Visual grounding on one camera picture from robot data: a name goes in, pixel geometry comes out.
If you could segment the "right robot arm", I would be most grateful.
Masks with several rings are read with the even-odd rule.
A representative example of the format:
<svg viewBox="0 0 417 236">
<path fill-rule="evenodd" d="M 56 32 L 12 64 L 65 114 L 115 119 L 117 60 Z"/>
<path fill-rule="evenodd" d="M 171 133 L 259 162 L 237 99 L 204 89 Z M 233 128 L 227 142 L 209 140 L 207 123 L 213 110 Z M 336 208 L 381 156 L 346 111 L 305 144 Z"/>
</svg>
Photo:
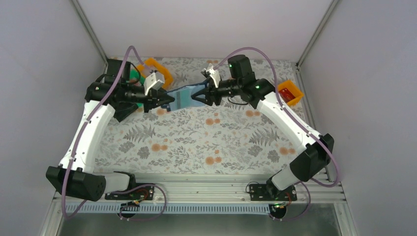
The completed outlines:
<svg viewBox="0 0 417 236">
<path fill-rule="evenodd" d="M 213 64 L 202 69 L 207 85 L 192 94 L 192 99 L 206 105 L 219 105 L 223 97 L 240 98 L 269 118 L 295 146 L 298 156 L 266 181 L 266 189 L 276 195 L 301 181 L 311 180 L 330 163 L 334 139 L 321 135 L 305 123 L 285 103 L 276 87 L 267 79 L 256 79 L 250 60 L 245 55 L 235 55 L 228 60 L 232 76 L 222 80 Z"/>
</svg>

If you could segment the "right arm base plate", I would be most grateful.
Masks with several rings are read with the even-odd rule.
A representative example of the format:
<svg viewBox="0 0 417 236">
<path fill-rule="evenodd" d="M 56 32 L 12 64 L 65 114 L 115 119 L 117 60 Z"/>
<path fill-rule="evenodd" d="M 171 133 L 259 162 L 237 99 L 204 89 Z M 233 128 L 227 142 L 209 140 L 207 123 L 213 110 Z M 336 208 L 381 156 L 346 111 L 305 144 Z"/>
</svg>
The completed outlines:
<svg viewBox="0 0 417 236">
<path fill-rule="evenodd" d="M 260 201 L 296 201 L 298 199 L 294 185 L 289 186 L 285 190 L 278 190 L 275 186 L 251 182 L 246 187 L 250 200 L 254 202 Z"/>
</svg>

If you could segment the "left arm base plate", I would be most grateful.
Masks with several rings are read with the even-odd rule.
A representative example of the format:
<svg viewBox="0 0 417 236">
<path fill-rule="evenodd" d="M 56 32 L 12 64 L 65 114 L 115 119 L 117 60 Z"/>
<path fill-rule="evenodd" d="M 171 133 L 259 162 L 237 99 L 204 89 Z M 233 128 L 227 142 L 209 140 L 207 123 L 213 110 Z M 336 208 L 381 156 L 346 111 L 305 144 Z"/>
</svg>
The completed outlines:
<svg viewBox="0 0 417 236">
<path fill-rule="evenodd" d="M 151 183 L 136 183 L 133 187 L 119 192 L 107 193 L 105 200 L 120 201 L 150 201 L 153 199 L 155 185 Z"/>
</svg>

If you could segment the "blue leather card holder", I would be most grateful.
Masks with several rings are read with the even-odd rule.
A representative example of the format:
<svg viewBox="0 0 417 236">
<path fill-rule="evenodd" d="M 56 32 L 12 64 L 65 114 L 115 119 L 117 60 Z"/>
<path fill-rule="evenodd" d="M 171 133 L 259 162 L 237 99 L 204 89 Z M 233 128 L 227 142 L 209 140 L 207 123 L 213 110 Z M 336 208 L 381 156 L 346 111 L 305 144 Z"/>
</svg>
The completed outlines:
<svg viewBox="0 0 417 236">
<path fill-rule="evenodd" d="M 202 88 L 202 82 L 197 84 L 191 84 L 176 88 L 174 90 L 168 91 L 167 94 L 174 97 L 175 101 L 170 102 L 170 112 L 192 108 L 192 107 L 202 107 L 205 104 L 197 102 L 191 98 L 191 95 L 198 92 Z"/>
</svg>

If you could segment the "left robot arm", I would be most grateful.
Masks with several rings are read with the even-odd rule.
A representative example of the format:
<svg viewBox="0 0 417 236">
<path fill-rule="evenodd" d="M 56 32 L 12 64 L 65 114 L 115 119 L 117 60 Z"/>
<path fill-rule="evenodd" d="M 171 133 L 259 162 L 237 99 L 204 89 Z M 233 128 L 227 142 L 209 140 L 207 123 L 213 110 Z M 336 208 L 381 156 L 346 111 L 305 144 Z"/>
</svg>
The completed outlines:
<svg viewBox="0 0 417 236">
<path fill-rule="evenodd" d="M 95 158 L 109 121 L 122 121 L 138 103 L 144 112 L 174 101 L 165 89 L 173 79 L 154 59 L 144 65 L 109 59 L 106 73 L 88 88 L 82 119 L 74 139 L 58 166 L 50 166 L 46 179 L 62 196 L 98 201 L 102 195 L 133 186 L 133 175 L 113 172 L 95 175 Z"/>
</svg>

